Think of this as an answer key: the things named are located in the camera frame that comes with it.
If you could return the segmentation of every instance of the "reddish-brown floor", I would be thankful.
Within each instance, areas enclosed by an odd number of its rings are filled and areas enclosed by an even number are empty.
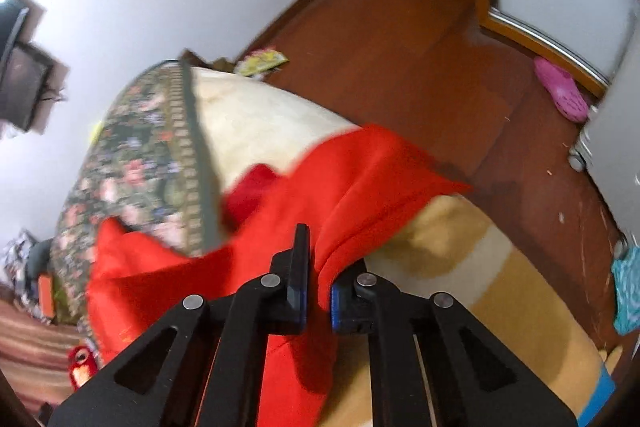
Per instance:
[[[273,44],[290,64],[271,83],[430,152],[474,186],[470,199],[598,347],[622,341],[609,275],[617,231],[588,175],[566,161],[578,126],[556,111],[529,57],[479,31],[474,0],[315,0]]]

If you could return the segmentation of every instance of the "floral fabric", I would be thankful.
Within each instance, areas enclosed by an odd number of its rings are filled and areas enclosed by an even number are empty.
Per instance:
[[[211,176],[190,68],[171,61],[146,71],[110,108],[58,221],[51,260],[70,311],[85,316],[84,289],[105,217],[119,216],[190,257],[217,247]]]

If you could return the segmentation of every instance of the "pink shoe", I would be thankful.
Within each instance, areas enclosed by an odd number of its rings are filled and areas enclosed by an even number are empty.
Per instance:
[[[585,122],[589,106],[578,91],[571,74],[542,57],[533,59],[533,68],[540,83],[554,100],[558,111],[567,120],[575,123]]]

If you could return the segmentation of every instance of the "red garment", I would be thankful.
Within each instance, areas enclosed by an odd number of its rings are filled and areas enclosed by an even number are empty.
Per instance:
[[[431,172],[429,163],[425,153],[377,126],[333,137],[273,185],[224,247],[199,259],[105,220],[86,292],[104,360],[185,296],[226,296],[268,272],[273,254],[290,248],[296,223],[306,223],[313,249],[307,329],[270,337],[258,424],[313,427],[332,383],[334,278],[388,241],[431,198],[466,188]]]
[[[280,178],[280,174],[264,163],[252,166],[236,186],[222,197],[225,224],[232,230],[242,225],[258,208],[271,185]]]

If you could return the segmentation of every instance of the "toy eye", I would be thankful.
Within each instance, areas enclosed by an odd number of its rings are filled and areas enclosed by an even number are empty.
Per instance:
[[[77,363],[84,363],[89,358],[89,352],[86,349],[80,349],[75,356]]]

